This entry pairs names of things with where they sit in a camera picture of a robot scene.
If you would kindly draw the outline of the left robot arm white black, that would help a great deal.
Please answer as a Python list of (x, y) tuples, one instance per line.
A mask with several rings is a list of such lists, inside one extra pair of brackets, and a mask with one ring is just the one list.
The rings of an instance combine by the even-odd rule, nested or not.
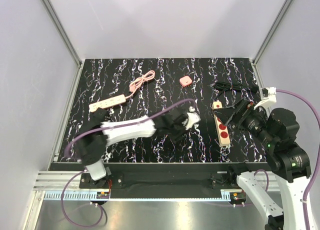
[(74, 143), (77, 156), (89, 175), (84, 182), (91, 182), (97, 188), (103, 188), (108, 183), (110, 173), (102, 161), (105, 147), (157, 135), (168, 135), (173, 142), (177, 142), (199, 121), (200, 116), (193, 107), (177, 107), (168, 112), (121, 122), (102, 122), (96, 117), (79, 132)]

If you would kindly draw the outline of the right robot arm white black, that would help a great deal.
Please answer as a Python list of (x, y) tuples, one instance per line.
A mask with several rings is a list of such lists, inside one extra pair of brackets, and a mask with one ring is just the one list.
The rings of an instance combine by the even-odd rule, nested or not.
[(295, 114), (285, 108), (275, 108), (268, 118), (258, 106), (240, 100), (233, 106), (215, 111), (221, 122), (231, 129), (248, 131), (265, 148), (265, 157), (280, 190), (279, 207), (258, 184), (245, 163), (229, 166), (227, 182), (241, 188), (264, 219), (266, 230), (316, 230), (311, 204), (306, 192), (311, 183), (308, 154), (296, 143), (300, 125)]

